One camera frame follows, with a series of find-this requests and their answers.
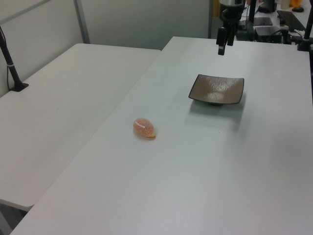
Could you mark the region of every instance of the white wall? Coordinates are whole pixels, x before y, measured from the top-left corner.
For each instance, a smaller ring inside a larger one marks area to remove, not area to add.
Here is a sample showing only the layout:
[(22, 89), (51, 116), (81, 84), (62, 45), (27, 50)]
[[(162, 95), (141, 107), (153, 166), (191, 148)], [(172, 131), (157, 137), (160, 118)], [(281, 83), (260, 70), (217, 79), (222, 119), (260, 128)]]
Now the white wall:
[(44, 0), (0, 0), (0, 22), (41, 2)]
[[(4, 4), (0, 6), (3, 10), (9, 1), (0, 1)], [(19, 7), (11, 11), (18, 12)], [(74, 44), (82, 42), (73, 0), (48, 1), (2, 24), (1, 27), (22, 81)], [(6, 62), (0, 52), (0, 97), (7, 91)]]
[(92, 44), (163, 49), (207, 38), (210, 0), (80, 0)]

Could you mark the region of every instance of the white table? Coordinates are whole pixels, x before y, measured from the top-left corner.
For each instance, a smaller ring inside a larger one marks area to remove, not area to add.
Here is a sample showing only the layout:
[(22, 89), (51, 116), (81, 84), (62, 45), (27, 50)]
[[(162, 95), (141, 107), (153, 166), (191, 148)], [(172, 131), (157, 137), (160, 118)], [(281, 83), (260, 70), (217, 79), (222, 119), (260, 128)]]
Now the white table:
[[(308, 53), (215, 43), (173, 38), (12, 235), (313, 234)], [(241, 102), (190, 100), (199, 73), (245, 78)]]
[(0, 99), (0, 203), (28, 211), (160, 53), (77, 44)]

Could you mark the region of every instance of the black cable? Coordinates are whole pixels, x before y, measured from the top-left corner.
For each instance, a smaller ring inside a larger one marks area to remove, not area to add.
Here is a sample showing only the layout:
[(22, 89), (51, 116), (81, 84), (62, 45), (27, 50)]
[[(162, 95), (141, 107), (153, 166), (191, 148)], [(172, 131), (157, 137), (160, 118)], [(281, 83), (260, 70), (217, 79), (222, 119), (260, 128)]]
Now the black cable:
[(8, 86), (8, 90), (10, 91), (10, 87), (9, 87), (9, 67), (6, 67), (6, 84)]
[(291, 34), (289, 34), (293, 39), (295, 39), (295, 44), (297, 45), (297, 44), (299, 44), (299, 41), (294, 37), (294, 36), (292, 36)]
[(297, 34), (299, 34), (300, 35), (300, 37), (303, 39), (303, 37), (302, 37), (302, 35), (300, 34), (300, 33), (298, 33), (297, 31), (294, 31), (295, 33), (297, 33)]
[(3, 36), (4, 42), (5, 42), (5, 45), (6, 45), (6, 38), (5, 38), (4, 32), (2, 31), (1, 26), (0, 26), (0, 32), (1, 32), (2, 36)]
[(246, 9), (246, 22), (248, 22), (248, 11), (249, 11), (249, 7), (250, 5), (248, 5), (247, 9)]
[(245, 7), (245, 8), (244, 8), (244, 10), (243, 10), (242, 14), (245, 12), (245, 10), (246, 10), (247, 8), (248, 8), (248, 7)]
[(278, 33), (278, 32), (283, 32), (283, 31), (285, 31), (285, 29), (279, 29), (278, 31), (276, 31), (276, 32), (272, 33), (270, 36), (273, 36), (275, 33)]

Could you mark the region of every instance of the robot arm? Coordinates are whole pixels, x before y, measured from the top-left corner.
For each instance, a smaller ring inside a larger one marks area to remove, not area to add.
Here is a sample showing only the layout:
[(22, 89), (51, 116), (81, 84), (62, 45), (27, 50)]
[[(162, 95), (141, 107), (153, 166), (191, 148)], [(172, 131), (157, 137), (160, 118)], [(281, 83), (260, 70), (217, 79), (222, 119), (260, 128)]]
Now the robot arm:
[(223, 27), (218, 30), (216, 44), (219, 45), (219, 55), (224, 55), (226, 44), (232, 46), (234, 43), (246, 0), (219, 0), (219, 2), (221, 4), (220, 19), (223, 21)]

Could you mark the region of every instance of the brown ceramic dish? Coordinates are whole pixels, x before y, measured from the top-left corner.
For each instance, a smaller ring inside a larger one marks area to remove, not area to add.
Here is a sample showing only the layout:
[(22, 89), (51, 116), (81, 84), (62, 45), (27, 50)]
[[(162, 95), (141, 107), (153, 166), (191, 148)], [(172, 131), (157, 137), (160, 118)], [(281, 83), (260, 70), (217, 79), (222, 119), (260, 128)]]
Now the brown ceramic dish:
[(238, 104), (244, 92), (243, 78), (213, 77), (199, 74), (189, 98), (213, 105)]

